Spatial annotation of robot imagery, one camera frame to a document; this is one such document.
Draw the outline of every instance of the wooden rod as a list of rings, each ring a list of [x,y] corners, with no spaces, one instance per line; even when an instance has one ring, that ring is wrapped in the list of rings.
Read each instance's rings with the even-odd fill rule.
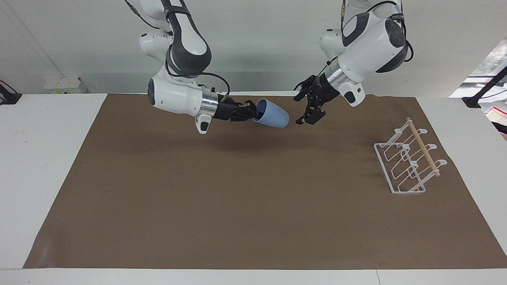
[[[424,145],[421,136],[417,132],[417,129],[414,126],[414,123],[410,118],[407,118],[407,122],[409,123],[409,127],[412,130],[412,133],[415,136],[415,139],[417,140],[417,143],[421,147],[422,152],[424,153],[424,156],[426,157],[426,160],[428,161],[431,169],[434,171],[436,170],[435,176],[440,177],[440,171],[438,170],[437,166],[435,165],[435,162],[433,161],[433,158],[431,158],[431,155],[429,154],[429,151],[426,149],[426,145]]]

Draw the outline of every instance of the white table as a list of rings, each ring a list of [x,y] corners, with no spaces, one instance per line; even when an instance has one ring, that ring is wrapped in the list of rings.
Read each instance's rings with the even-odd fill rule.
[[[236,93],[236,95],[254,95]],[[265,92],[293,95],[291,92]],[[487,270],[122,270],[22,268],[106,94],[24,95],[0,106],[0,284],[506,284]],[[460,99],[419,98],[507,253],[507,142]]]

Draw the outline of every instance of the dish rack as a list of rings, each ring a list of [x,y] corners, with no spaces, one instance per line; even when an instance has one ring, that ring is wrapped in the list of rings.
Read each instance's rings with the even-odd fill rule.
[[[407,133],[410,135],[406,139],[398,141],[407,129],[411,134]],[[421,135],[426,133],[428,133],[426,129],[416,129],[413,121],[407,118],[407,122],[401,128],[394,130],[390,140],[373,145],[393,194],[424,193],[426,192],[424,184],[435,176],[440,177],[439,168],[446,165],[447,161],[443,159],[433,161],[429,152],[437,149],[437,145],[424,144]]]

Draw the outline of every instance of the plastic cup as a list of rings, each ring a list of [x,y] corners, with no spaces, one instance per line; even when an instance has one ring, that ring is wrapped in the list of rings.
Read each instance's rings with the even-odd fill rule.
[[[291,119],[284,109],[267,99],[259,100],[256,106],[258,114],[264,113],[260,119],[253,119],[256,123],[273,128],[285,128]]]

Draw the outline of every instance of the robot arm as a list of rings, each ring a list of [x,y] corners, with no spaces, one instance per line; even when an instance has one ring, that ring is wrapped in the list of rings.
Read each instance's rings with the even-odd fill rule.
[[[195,117],[201,134],[208,131],[213,118],[247,121],[262,116],[252,101],[236,103],[213,88],[209,90],[197,85],[199,75],[219,76],[204,72],[211,62],[211,51],[184,0],[139,2],[160,28],[139,39],[141,49],[163,65],[148,84],[148,98],[154,107]]]
[[[401,0],[344,1],[342,27],[328,29],[320,38],[327,66],[296,87],[301,90],[294,100],[308,101],[296,123],[315,124],[325,115],[322,105],[337,96],[352,107],[359,105],[365,98],[361,82],[367,75],[394,70],[405,61],[410,44],[400,4]]]

